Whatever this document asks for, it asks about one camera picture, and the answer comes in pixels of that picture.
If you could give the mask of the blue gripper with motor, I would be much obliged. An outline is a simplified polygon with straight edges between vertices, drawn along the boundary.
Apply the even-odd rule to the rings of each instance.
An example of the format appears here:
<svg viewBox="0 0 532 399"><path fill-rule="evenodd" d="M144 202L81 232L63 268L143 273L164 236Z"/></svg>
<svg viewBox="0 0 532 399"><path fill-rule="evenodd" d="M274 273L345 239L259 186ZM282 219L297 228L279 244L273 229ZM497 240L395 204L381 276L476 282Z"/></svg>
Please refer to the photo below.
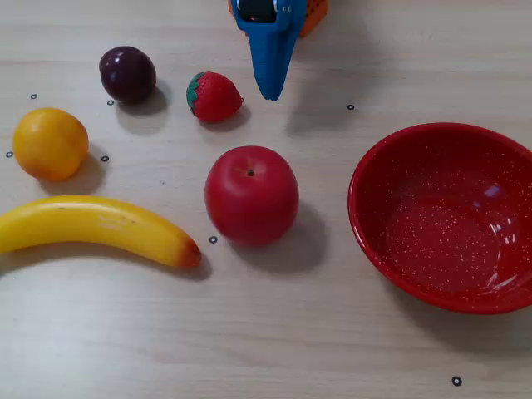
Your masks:
<svg viewBox="0 0 532 399"><path fill-rule="evenodd" d="M264 99L283 90L293 49L305 22L306 1L230 1L239 29L248 30L254 77Z"/></svg>

